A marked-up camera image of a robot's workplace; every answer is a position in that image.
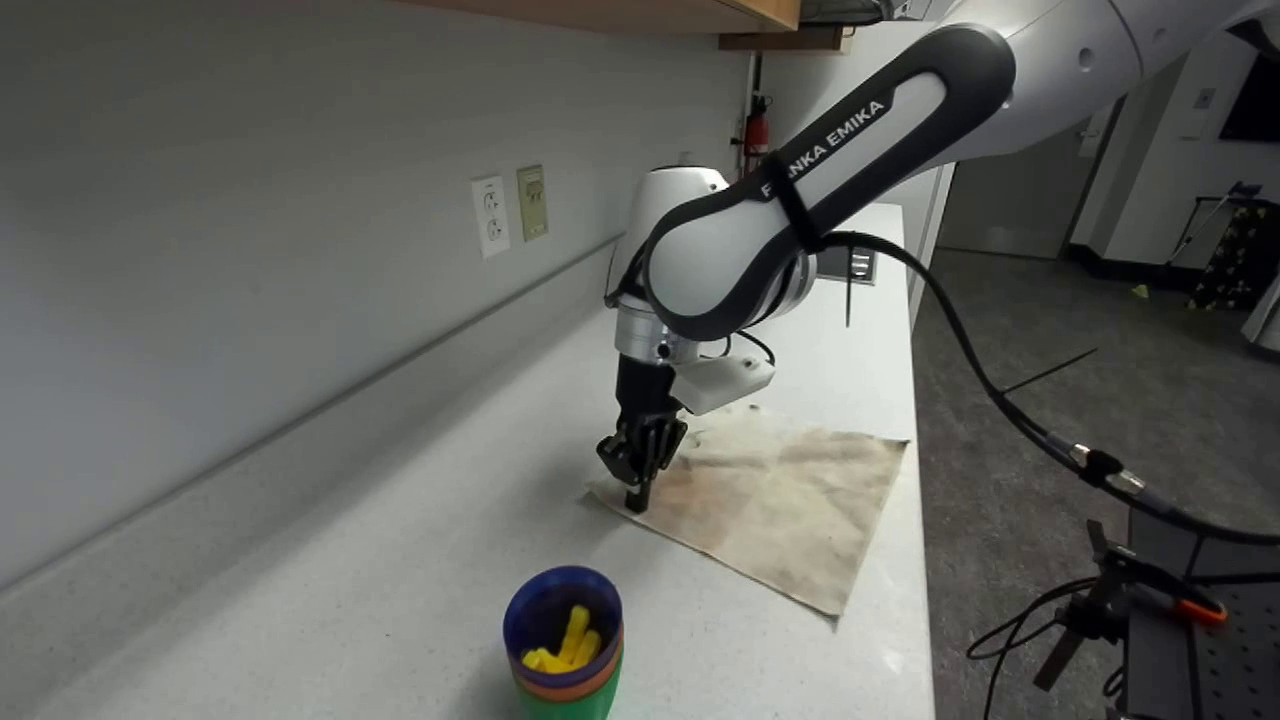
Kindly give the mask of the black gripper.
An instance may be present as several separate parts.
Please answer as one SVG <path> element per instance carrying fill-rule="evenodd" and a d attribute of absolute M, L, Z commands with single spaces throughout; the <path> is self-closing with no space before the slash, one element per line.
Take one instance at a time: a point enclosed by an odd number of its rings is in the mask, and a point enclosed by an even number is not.
<path fill-rule="evenodd" d="M 599 464 L 630 479 L 626 507 L 648 512 L 652 485 L 686 440 L 677 371 L 670 363 L 620 362 L 617 369 L 617 436 L 598 443 Z"/>

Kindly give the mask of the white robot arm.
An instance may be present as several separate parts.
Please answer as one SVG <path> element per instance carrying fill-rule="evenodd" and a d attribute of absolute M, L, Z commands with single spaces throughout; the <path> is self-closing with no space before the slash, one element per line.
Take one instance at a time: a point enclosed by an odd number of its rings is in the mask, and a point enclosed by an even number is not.
<path fill-rule="evenodd" d="M 620 415 L 598 455 L 626 503 L 652 501 L 698 411 L 764 383 L 701 350 L 795 307 L 847 215 L 924 169 L 1038 145 L 1215 32 L 1274 48 L 1276 0 L 956 0 L 745 178 L 648 174 L 606 284 Z"/>

